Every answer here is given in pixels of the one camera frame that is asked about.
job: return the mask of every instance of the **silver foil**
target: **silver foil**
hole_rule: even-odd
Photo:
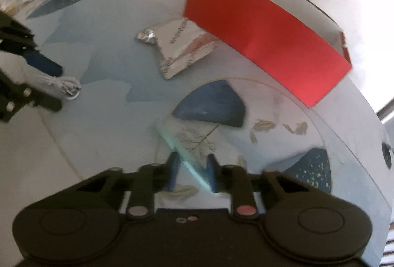
[[[144,29],[141,30],[136,36],[139,41],[145,42],[145,43],[156,43],[156,36],[154,35],[154,31],[152,29]]]

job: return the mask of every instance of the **grey blue patch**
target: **grey blue patch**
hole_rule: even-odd
[[[205,84],[188,94],[174,109],[182,120],[200,120],[231,127],[242,127],[246,108],[226,80]]]
[[[78,1],[81,0],[49,0],[42,5],[40,5],[38,8],[36,8],[28,17],[27,19],[30,18],[37,18],[40,16],[48,15],[51,14],[52,12],[56,12],[60,9],[66,8],[68,6],[71,6]]]
[[[325,149],[311,149],[283,173],[309,186],[331,193],[331,168]]]

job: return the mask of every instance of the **open red box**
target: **open red box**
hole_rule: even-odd
[[[314,106],[351,64],[311,28],[270,0],[187,0],[184,16]]]

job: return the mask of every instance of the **table surface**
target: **table surface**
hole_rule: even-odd
[[[220,44],[209,56],[170,81],[160,75],[153,49],[134,40],[146,27],[180,17],[185,0],[82,0],[52,14],[25,20],[43,0],[17,18],[32,29],[42,53],[81,80],[81,95],[62,111],[41,111],[45,126],[81,178],[110,167],[125,172],[153,160],[164,162],[169,150],[159,146],[152,124],[168,115],[193,89],[217,79],[251,79],[280,92],[317,128],[327,150],[332,194],[361,207],[373,222],[363,258],[381,260],[391,219],[393,173],[381,144],[388,142],[374,111],[345,77],[313,108],[306,108],[263,70],[234,49]],[[311,26],[320,36],[318,25]],[[35,70],[23,66],[35,83]],[[198,182],[181,168],[178,183]],[[186,201],[164,206],[221,207],[228,199],[200,190]]]

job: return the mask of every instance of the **white cable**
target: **white cable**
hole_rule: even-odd
[[[74,77],[51,77],[45,74],[37,76],[38,81],[50,86],[55,86],[58,90],[63,92],[66,99],[72,100],[79,96],[81,92],[81,84]]]

